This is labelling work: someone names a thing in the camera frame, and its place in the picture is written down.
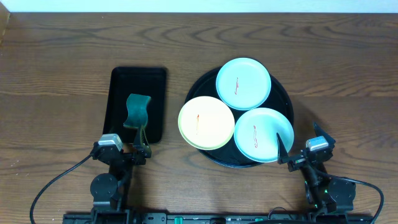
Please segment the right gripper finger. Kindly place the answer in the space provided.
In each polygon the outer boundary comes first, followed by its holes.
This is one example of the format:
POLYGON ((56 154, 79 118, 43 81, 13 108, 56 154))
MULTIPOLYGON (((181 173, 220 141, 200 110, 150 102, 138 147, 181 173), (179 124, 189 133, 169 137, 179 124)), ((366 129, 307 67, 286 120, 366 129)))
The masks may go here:
POLYGON ((288 152, 284 146, 284 143, 279 135, 279 133, 276 134, 277 136, 277 143, 278 143, 278 159, 286 159, 288 158, 288 152))
POLYGON ((317 137, 323 136, 329 145, 334 145, 335 140, 327 134, 316 122, 313 122, 313 128, 317 137))

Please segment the green sponge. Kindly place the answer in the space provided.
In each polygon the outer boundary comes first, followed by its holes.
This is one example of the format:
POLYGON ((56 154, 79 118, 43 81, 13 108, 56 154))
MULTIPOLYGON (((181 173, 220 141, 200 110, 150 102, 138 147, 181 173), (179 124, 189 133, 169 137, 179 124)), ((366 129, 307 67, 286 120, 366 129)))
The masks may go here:
POLYGON ((149 119, 147 107, 150 101, 150 96, 130 94, 126 101, 127 118, 123 126, 129 129, 146 127, 149 119))

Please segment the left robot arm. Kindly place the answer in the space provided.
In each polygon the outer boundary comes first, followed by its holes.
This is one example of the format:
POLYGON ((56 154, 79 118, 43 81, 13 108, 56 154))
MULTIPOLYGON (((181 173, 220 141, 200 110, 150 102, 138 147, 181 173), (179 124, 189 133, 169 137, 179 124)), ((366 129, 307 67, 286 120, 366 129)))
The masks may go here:
POLYGON ((133 152, 124 152, 117 134, 104 134, 94 143, 90 154, 108 165, 109 170, 97 175, 90 185, 93 223, 141 222, 141 216, 127 206, 127 196, 133 167, 144 165, 152 155, 143 126, 138 128, 132 148, 133 152))

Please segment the yellow plate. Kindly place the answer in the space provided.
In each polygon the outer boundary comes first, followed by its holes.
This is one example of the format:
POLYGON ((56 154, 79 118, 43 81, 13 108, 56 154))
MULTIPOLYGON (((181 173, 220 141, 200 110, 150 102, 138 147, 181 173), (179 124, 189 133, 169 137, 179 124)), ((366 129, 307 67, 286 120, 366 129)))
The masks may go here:
POLYGON ((231 109, 211 96, 192 98, 178 114, 178 129, 184 140, 205 151, 224 146, 232 138, 234 127, 231 109))

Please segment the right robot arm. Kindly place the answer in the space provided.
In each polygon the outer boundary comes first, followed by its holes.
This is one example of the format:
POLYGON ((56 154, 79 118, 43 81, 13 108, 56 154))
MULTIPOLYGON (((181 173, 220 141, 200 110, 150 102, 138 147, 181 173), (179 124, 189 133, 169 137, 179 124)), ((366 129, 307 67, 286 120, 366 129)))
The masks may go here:
POLYGON ((332 177, 327 173, 324 162, 333 157, 335 140, 317 123, 313 124, 315 138, 306 142, 300 154, 289 156, 279 134, 277 138, 277 162, 287 164, 288 170, 299 170, 305 180, 306 197, 315 208, 308 213, 308 219, 315 222, 327 216, 345 218, 353 210, 356 184, 332 177))

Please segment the light blue plate bottom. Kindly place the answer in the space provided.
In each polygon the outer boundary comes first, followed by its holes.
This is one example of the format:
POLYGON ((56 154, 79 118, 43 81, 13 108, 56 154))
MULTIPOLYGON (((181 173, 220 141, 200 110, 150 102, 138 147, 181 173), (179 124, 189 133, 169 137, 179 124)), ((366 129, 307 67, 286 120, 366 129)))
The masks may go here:
POLYGON ((290 151, 294 143, 293 126, 282 113, 270 108, 247 111, 235 125, 234 141, 237 148, 256 162, 277 160, 277 136, 280 136, 286 151, 290 151))

